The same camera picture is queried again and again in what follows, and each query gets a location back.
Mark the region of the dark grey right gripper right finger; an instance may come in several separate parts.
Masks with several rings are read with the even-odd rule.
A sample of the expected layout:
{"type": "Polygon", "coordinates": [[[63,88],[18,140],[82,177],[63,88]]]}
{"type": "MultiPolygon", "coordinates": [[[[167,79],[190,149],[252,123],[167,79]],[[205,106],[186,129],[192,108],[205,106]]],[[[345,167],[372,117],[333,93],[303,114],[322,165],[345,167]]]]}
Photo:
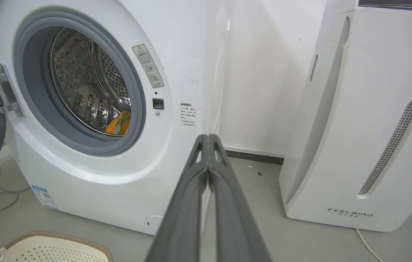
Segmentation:
{"type": "Polygon", "coordinates": [[[208,139],[212,154],[208,172],[216,199],[217,261],[270,262],[268,248],[219,136],[209,134],[208,139]]]}

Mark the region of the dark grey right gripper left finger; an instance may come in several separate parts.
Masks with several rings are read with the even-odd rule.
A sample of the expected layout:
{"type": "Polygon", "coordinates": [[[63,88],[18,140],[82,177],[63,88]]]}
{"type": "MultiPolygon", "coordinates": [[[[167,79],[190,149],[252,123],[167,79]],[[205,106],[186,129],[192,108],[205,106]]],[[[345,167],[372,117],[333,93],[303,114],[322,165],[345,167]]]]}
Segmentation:
{"type": "Polygon", "coordinates": [[[208,136],[193,144],[185,167],[157,231],[146,262],[198,262],[200,260],[201,196],[207,186],[208,136]]]}

